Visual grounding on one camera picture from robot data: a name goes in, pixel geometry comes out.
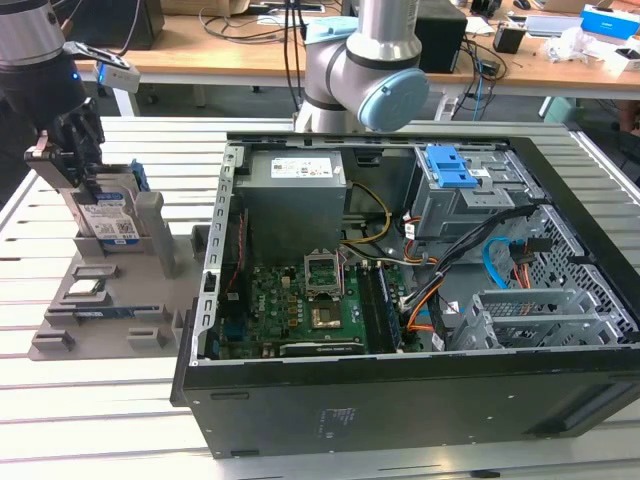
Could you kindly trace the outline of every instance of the aluminum profile table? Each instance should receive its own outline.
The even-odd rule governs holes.
[[[188,233],[211,217],[226,132],[287,131],[290,123],[129,117],[106,118],[104,129],[105,162],[142,162],[172,231]],[[583,134],[487,122],[405,130],[531,137],[640,268],[640,194]],[[575,439],[214,461],[190,411],[169,403],[175,359],[27,358],[75,253],[76,226],[62,198],[30,173],[0,227],[0,478],[431,479],[486,469],[521,479],[640,477],[640,402]]]

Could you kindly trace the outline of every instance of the yellow wire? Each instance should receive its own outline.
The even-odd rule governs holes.
[[[345,243],[347,245],[353,245],[353,244],[359,244],[359,243],[373,242],[374,240],[377,240],[378,238],[383,237],[384,235],[386,235],[386,233],[389,231],[389,228],[391,228],[391,212],[389,211],[387,206],[384,204],[382,199],[378,195],[376,195],[373,192],[373,190],[371,190],[369,187],[367,187],[366,185],[363,185],[362,183],[358,183],[358,182],[353,182],[353,185],[362,188],[369,195],[371,195],[376,202],[378,202],[378,204],[384,210],[385,222],[384,222],[384,227],[382,228],[382,231],[380,233],[377,233],[377,234],[372,235],[370,237],[356,238],[354,240],[343,240],[342,243]]]

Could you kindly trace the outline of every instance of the power supply label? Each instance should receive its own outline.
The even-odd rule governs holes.
[[[124,195],[118,192],[96,194],[95,205],[78,205],[96,238],[111,245],[128,245],[140,240],[138,230],[129,215]]]
[[[274,158],[271,178],[333,178],[330,158]]]

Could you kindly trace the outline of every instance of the sticker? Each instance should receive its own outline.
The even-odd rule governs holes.
[[[404,226],[404,236],[407,237],[409,240],[415,240],[416,239],[415,225],[413,225],[412,223],[407,223]]]
[[[489,177],[489,171],[486,168],[470,168],[469,173],[474,177]]]
[[[446,314],[451,313],[460,313],[460,308],[458,308],[458,302],[447,302],[447,309],[443,312]]]
[[[274,158],[271,178],[333,178],[330,158]]]
[[[444,351],[444,341],[440,338],[440,336],[436,332],[433,332],[433,335],[431,335],[431,343],[433,344],[433,347],[437,351],[439,352]]]
[[[103,317],[102,312],[77,312],[76,317]]]
[[[95,205],[78,205],[96,238],[111,245],[137,243],[138,230],[129,215],[122,209],[126,200],[122,193],[97,193]]]

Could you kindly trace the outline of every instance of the orange wire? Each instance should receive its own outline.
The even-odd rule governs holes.
[[[413,313],[411,314],[411,317],[409,317],[409,323],[407,324],[407,330],[409,330],[409,331],[427,330],[429,332],[435,331],[433,329],[432,325],[414,325],[414,324],[415,324],[415,321],[416,321],[416,317],[418,316],[418,313],[420,312],[420,309],[422,308],[422,306],[426,303],[427,300],[429,300],[429,298],[431,298],[431,296],[436,292],[436,290],[438,290],[438,288],[440,288],[440,285],[442,285],[443,281],[441,281],[436,286],[434,286],[431,290],[429,290],[427,292],[427,294],[422,298],[422,300],[420,300],[420,303],[418,303],[418,305],[416,305],[416,308],[413,310]]]
[[[518,265],[516,265],[515,263],[513,264],[513,274],[516,277],[516,280],[518,281],[518,285],[520,285],[520,288],[524,288],[524,285],[522,284],[522,280],[520,280],[520,275],[518,275]]]
[[[527,282],[527,288],[531,288],[531,279],[529,278],[529,265],[524,264],[524,278]]]
[[[411,248],[411,245],[413,245],[413,240],[409,240],[407,244],[404,246],[404,258],[411,263],[421,263],[422,259],[414,258],[409,254],[409,249]]]

